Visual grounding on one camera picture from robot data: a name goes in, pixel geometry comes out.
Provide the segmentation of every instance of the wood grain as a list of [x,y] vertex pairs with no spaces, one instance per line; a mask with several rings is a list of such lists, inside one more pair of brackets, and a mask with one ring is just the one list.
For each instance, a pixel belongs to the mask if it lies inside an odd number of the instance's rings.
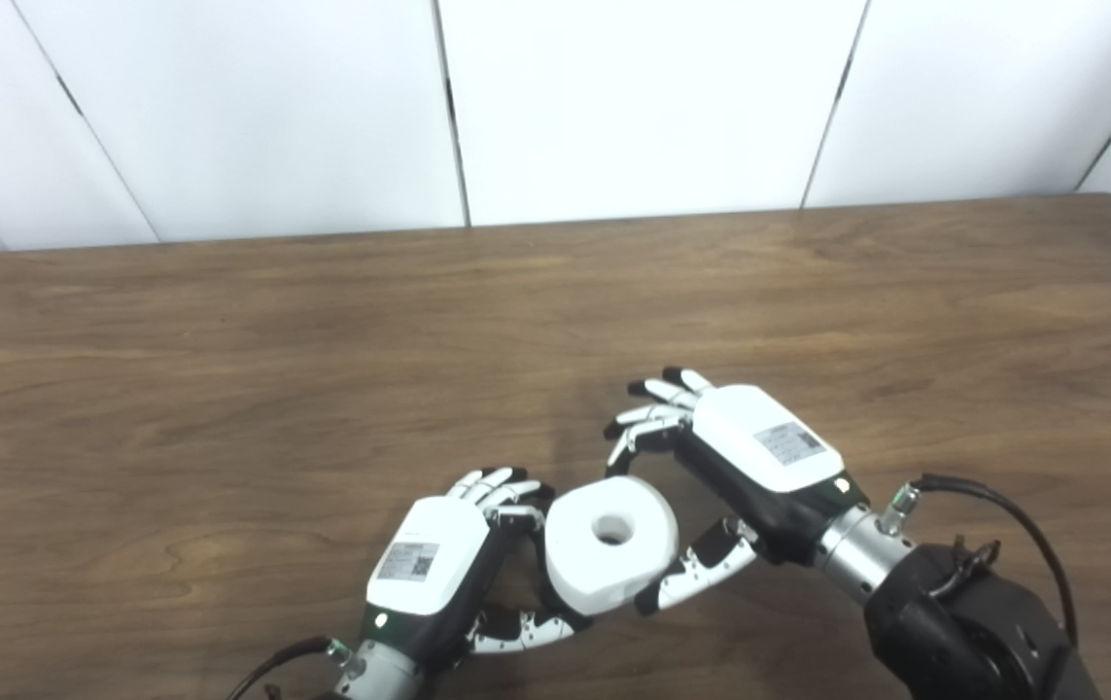
[[[0,697],[222,697],[351,634],[409,502],[484,464],[598,479],[623,386],[767,387],[884,500],[1030,509],[1111,697],[1111,197],[0,253]],[[722,509],[668,458],[689,536]],[[925,540],[1021,529],[931,497]],[[526,599],[518,554],[499,581]],[[278,674],[289,697],[326,669]],[[651,619],[474,659],[439,697],[902,697],[860,611],[759,563]]]

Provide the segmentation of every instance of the robotic hand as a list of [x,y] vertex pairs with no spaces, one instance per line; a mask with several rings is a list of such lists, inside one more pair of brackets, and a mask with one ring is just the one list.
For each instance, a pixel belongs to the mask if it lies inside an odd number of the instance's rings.
[[759,387],[715,387],[695,371],[667,368],[663,378],[630,384],[629,393],[658,403],[632,408],[605,427],[605,438],[618,440],[609,478],[629,472],[639,452],[672,451],[735,513],[637,596],[643,614],[701,593],[755,556],[810,566],[832,522],[865,509],[840,453]]
[[[672,451],[735,513],[715,523],[635,599],[658,611],[740,571],[754,553],[818,568],[861,603],[874,656],[914,700],[1098,700],[1078,654],[1074,606],[1061,561],[1022,509],[981,483],[924,474],[882,514],[833,448],[755,386],[715,387],[680,368],[634,382],[658,403],[620,413],[608,476],[642,451]],[[1034,538],[1061,590],[1061,629],[1029,589],[995,574],[999,541],[968,550],[915,544],[901,528],[922,493],[991,501]]]
[[484,603],[510,546],[528,536],[541,547],[546,516],[527,501],[552,496],[524,470],[501,467],[466,474],[446,496],[421,498],[369,577],[359,650],[324,637],[293,643],[244,678],[228,700],[238,700],[276,666],[320,652],[338,660],[343,673],[319,700],[409,700],[427,678],[468,654],[523,651],[585,629],[589,618],[571,611]]

